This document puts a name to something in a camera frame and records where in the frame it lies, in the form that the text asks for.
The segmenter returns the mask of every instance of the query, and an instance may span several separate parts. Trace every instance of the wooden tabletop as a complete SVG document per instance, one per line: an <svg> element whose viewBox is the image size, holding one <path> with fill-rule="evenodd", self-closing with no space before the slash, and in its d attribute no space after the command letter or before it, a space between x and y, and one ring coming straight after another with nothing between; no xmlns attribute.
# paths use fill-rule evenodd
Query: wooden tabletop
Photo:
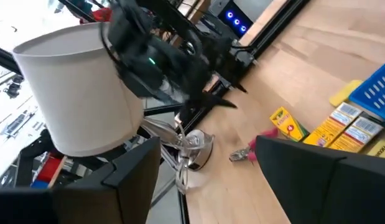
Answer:
<svg viewBox="0 0 385 224"><path fill-rule="evenodd" d="M65 164L65 161L67 160L67 157L66 156L63 156L62 159L61 159L61 162L60 164L58 165L57 169L55 170L54 172L54 175L52 176L50 182L49 182L49 186L48 188L52 188L55 184L55 182L57 181L57 178L58 176L60 175L61 173L61 170L62 170L62 167L63 165Z"/></svg>
<svg viewBox="0 0 385 224"><path fill-rule="evenodd" d="M241 42L283 2L274 0ZM313 131L334 110L330 96L384 64L385 0L311 0L257 60L241 82L249 93L225 96L238 109L217 107L197 127L216 139L206 166L190 175L191 224L289 223L258 163L228 156L272 128L269 117L280 106Z"/></svg>

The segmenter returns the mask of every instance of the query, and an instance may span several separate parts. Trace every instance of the blue led light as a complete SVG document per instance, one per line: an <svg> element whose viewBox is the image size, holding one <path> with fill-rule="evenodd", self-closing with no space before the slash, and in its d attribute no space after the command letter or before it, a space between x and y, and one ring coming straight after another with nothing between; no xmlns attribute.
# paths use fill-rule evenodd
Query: blue led light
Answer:
<svg viewBox="0 0 385 224"><path fill-rule="evenodd" d="M231 11L228 11L227 12L227 18L232 19L232 17L234 17L234 14Z"/></svg>

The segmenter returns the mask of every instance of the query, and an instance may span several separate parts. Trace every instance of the blue container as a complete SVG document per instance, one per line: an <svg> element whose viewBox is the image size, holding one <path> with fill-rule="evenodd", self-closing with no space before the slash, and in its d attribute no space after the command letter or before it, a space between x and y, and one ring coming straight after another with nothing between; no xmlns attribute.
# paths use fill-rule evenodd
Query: blue container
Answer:
<svg viewBox="0 0 385 224"><path fill-rule="evenodd" d="M354 90L349 99L385 119L385 64Z"/></svg>

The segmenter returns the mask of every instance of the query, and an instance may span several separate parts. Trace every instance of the blue object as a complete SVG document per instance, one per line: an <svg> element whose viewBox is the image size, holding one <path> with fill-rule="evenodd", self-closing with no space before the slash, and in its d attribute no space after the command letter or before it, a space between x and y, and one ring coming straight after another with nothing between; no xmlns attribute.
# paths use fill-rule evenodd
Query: blue object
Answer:
<svg viewBox="0 0 385 224"><path fill-rule="evenodd" d="M242 38L253 24L253 21L233 1L228 1L224 9L216 16L230 27L235 37L238 38Z"/></svg>
<svg viewBox="0 0 385 224"><path fill-rule="evenodd" d="M46 183L41 180L35 180L35 182L33 182L33 184L30 187L35 189L47 189L49 187L49 183Z"/></svg>
<svg viewBox="0 0 385 224"><path fill-rule="evenodd" d="M349 99L385 119L385 64L354 90Z"/></svg>

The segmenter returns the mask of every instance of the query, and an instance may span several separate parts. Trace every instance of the gray floor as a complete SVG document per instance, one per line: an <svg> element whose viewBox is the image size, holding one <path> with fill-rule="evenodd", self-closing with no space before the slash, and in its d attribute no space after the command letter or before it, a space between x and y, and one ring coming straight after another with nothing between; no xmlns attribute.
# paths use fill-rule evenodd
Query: gray floor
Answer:
<svg viewBox="0 0 385 224"><path fill-rule="evenodd" d="M162 106L163 103L157 100L146 100L146 108L151 108L154 106ZM174 114L166 113L151 116L151 118L165 121L169 124L174 124ZM159 176L156 182L154 197L158 191L172 178L174 178L174 171L168 166L165 162L160 165ZM180 210L179 202L177 198L177 189L175 186L168 191L161 200L155 204L149 214L147 219L147 224L180 224Z"/></svg>

